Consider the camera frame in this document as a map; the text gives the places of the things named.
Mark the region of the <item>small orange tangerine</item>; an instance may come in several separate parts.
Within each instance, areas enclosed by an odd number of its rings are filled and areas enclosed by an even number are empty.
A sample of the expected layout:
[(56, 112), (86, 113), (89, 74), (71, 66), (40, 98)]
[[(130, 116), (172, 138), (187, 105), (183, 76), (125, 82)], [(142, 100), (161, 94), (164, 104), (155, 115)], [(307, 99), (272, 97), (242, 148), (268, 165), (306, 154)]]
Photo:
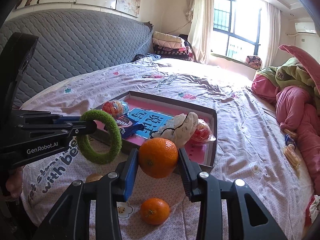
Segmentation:
[(159, 198), (149, 198), (140, 206), (141, 219), (150, 225), (163, 224), (170, 215), (170, 206)]

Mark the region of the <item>large orange tangerine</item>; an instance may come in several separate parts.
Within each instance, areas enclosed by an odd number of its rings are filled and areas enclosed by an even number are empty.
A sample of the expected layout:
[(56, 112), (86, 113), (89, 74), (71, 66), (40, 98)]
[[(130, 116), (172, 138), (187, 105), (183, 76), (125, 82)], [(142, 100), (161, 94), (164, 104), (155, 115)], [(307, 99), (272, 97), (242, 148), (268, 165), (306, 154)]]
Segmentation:
[(138, 151), (138, 163), (148, 176), (161, 179), (169, 176), (176, 168), (178, 150), (176, 145), (164, 138), (145, 141)]

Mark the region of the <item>red white surprise egg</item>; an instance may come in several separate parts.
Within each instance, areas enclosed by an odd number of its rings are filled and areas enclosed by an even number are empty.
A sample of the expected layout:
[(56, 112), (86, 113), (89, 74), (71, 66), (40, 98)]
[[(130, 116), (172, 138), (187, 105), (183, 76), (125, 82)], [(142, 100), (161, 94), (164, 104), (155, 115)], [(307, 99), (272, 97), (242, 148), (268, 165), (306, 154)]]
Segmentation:
[(129, 104), (119, 100), (107, 101), (103, 104), (102, 110), (116, 119), (129, 112)]

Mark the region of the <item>blue snack packet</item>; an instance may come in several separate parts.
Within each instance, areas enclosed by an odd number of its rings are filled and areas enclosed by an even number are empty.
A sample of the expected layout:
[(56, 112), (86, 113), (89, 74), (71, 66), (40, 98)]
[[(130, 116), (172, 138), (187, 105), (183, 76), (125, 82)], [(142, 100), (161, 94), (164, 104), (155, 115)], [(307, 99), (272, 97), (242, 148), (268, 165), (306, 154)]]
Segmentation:
[(116, 118), (115, 121), (122, 139), (127, 139), (138, 131), (144, 130), (144, 125), (141, 122), (133, 120), (127, 114)]

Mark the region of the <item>shallow brown cardboard box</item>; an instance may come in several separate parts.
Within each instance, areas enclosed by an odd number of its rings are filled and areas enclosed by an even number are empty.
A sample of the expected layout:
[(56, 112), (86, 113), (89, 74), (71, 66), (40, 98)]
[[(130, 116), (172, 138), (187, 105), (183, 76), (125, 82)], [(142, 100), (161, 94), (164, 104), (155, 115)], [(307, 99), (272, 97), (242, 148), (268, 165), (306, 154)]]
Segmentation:
[[(116, 96), (113, 99), (127, 102), (129, 104), (130, 111), (134, 108), (141, 108), (144, 110), (166, 114), (172, 117), (181, 113), (188, 114), (189, 112), (194, 112), (200, 119), (203, 119), (209, 125), (213, 135), (217, 137), (217, 114), (213, 109), (181, 100), (134, 91), (128, 91), (124, 94)], [(129, 154), (132, 148), (139, 148), (140, 145), (146, 140), (147, 139), (134, 134), (123, 140), (121, 150), (123, 153)], [(203, 146), (194, 146), (188, 142), (185, 144), (184, 148), (189, 159), (198, 163), (201, 170), (209, 173), (213, 169), (217, 149), (217, 140), (215, 142), (207, 143)]]

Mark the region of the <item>white floral scrunchie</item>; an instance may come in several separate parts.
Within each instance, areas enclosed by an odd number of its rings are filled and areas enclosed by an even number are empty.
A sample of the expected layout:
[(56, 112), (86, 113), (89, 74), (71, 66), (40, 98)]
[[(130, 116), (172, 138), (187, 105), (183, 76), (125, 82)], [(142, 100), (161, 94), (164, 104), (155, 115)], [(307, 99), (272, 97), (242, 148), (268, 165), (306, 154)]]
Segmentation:
[(305, 212), (305, 225), (310, 226), (314, 223), (319, 214), (319, 196), (313, 195), (310, 202), (306, 208)]

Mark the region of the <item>blue card with characters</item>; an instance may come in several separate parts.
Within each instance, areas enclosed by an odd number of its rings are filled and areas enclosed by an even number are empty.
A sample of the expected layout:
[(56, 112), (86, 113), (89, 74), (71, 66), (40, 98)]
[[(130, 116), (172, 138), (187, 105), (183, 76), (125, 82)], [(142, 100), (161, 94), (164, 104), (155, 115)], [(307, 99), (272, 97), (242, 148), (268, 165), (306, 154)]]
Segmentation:
[(132, 109), (127, 113), (127, 116), (144, 125), (142, 131), (136, 132), (136, 135), (143, 137), (144, 139), (148, 139), (152, 132), (158, 131), (168, 120), (172, 119), (172, 116), (141, 108)]

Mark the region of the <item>pink patterned bed sheet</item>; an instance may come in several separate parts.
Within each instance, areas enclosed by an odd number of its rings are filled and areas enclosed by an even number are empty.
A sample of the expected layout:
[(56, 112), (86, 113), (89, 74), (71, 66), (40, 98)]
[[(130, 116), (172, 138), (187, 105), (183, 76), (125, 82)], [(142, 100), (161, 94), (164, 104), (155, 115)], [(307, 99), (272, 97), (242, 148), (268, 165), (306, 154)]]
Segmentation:
[[(23, 109), (80, 116), (128, 91), (137, 91), (208, 107), (217, 112), (217, 152), (211, 174), (243, 179), (268, 208), (288, 239), (302, 239), (305, 210), (313, 182), (302, 161), (299, 176), (283, 155), (284, 135), (274, 110), (249, 90), (251, 81), (220, 67), (161, 59), (127, 63), (72, 77), (28, 100)], [(108, 165), (86, 160), (73, 139), (69, 149), (23, 169), (21, 199), (30, 220), (39, 226), (61, 194), (76, 179), (105, 175), (126, 160), (120, 154)], [(165, 200), (170, 217), (160, 226), (144, 223), (140, 205)], [(195, 239), (199, 203), (185, 196), (181, 177), (153, 179), (138, 170), (128, 204), (118, 204), (123, 239)]]

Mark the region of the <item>wrapped biscuit snack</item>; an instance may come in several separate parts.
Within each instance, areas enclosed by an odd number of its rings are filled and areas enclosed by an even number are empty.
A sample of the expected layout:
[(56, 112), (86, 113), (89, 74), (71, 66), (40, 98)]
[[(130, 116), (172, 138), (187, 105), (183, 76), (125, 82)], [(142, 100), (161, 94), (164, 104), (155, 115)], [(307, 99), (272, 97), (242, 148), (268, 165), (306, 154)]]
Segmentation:
[(301, 163), (301, 159), (295, 152), (295, 146), (293, 144), (285, 146), (283, 149), (283, 153), (287, 160), (290, 162), (291, 166), (295, 170), (298, 170)]

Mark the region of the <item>red egg in wrapper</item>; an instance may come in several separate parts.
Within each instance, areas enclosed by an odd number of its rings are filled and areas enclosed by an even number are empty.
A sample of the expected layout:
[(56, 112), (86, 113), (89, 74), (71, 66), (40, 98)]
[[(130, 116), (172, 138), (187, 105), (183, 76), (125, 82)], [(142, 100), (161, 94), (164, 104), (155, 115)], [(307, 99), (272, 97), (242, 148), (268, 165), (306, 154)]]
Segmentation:
[(213, 135), (209, 125), (203, 119), (199, 119), (195, 132), (189, 142), (194, 146), (203, 146), (215, 141), (216, 137)]

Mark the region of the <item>stack of folded blankets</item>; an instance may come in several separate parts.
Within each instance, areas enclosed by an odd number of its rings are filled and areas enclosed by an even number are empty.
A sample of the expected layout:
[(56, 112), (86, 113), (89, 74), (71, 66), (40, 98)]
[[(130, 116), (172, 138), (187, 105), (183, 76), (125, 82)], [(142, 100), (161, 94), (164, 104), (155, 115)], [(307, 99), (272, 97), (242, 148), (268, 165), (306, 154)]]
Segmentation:
[(191, 45), (185, 39), (155, 31), (152, 35), (153, 51), (161, 58), (195, 61)]

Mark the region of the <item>pink crumpled duvet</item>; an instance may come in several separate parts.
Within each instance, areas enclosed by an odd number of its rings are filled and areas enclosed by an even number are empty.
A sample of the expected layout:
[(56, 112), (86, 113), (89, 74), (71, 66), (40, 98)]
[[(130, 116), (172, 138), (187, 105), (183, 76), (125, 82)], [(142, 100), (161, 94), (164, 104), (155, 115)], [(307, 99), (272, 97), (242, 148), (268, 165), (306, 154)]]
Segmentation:
[[(309, 73), (319, 92), (319, 63), (296, 46), (282, 44), (279, 49), (295, 57)], [(251, 90), (276, 108), (280, 129), (297, 139), (297, 145), (319, 194), (319, 98), (304, 88), (275, 87), (265, 77), (255, 74)]]

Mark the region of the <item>pink cushion on windowsill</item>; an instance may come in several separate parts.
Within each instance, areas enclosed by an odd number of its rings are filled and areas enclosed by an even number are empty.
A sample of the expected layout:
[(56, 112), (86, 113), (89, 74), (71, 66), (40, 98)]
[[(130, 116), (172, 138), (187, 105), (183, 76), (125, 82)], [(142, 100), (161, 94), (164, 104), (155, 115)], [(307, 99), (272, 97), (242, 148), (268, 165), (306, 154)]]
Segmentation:
[(255, 55), (254, 56), (247, 56), (245, 63), (254, 69), (260, 69), (261, 65), (262, 65), (262, 60), (260, 57), (255, 56)]

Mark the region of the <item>cream curtain left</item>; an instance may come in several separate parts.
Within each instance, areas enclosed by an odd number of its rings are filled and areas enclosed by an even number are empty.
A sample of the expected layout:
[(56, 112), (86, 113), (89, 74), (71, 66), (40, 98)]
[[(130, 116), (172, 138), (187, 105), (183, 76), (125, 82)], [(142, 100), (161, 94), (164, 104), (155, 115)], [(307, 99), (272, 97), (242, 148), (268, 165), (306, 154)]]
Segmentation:
[(187, 0), (186, 19), (191, 23), (188, 42), (197, 62), (207, 64), (210, 56), (210, 38), (214, 28), (214, 0)]

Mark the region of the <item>sheer curtain right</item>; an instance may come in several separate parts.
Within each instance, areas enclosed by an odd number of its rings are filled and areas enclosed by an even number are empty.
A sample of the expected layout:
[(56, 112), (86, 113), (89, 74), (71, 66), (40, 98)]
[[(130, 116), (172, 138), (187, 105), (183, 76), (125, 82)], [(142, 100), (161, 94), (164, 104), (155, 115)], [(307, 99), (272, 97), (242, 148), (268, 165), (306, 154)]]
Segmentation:
[(262, 1), (259, 56), (263, 68), (271, 66), (276, 58), (280, 41), (280, 20), (281, 10), (271, 3)]

